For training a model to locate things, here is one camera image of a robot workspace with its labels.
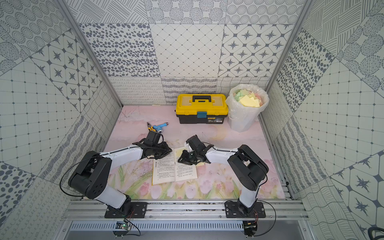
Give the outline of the yellow children's book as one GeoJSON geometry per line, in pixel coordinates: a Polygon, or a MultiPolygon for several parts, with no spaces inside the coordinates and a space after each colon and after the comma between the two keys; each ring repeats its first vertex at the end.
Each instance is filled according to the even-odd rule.
{"type": "Polygon", "coordinates": [[[185,150],[185,147],[173,149],[173,151],[166,157],[153,161],[152,185],[194,180],[198,178],[195,165],[189,166],[180,164],[176,161],[175,150],[177,149],[185,150]]]}

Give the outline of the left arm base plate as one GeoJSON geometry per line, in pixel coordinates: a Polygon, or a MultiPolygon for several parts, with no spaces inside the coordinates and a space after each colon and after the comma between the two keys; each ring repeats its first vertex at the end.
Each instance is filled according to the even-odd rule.
{"type": "Polygon", "coordinates": [[[104,217],[105,219],[143,219],[147,212],[147,206],[147,202],[124,203],[119,209],[108,206],[104,217]]]}

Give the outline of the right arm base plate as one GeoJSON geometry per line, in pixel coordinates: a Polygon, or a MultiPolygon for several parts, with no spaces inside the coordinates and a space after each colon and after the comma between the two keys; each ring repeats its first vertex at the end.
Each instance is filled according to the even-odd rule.
{"type": "Polygon", "coordinates": [[[247,208],[240,201],[226,201],[224,203],[227,218],[265,218],[265,208],[261,201],[254,202],[254,204],[247,208]]]}

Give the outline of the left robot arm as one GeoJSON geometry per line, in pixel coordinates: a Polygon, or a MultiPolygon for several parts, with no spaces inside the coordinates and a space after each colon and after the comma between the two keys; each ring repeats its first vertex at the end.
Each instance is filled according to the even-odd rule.
{"type": "Polygon", "coordinates": [[[74,190],[92,200],[102,202],[128,215],[131,198],[108,185],[111,170],[129,162],[142,159],[162,159],[172,152],[162,134],[149,131],[146,138],[132,145],[112,152],[89,151],[79,162],[68,180],[74,190]]]}

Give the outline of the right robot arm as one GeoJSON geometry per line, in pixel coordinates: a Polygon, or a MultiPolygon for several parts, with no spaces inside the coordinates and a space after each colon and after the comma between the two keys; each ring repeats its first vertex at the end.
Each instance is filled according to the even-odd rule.
{"type": "Polygon", "coordinates": [[[220,149],[212,144],[203,143],[194,135],[186,140],[185,147],[187,149],[182,152],[178,163],[229,165],[243,186],[239,197],[240,206],[250,209],[254,205],[260,186],[268,181],[269,167],[249,146],[220,149]]]}

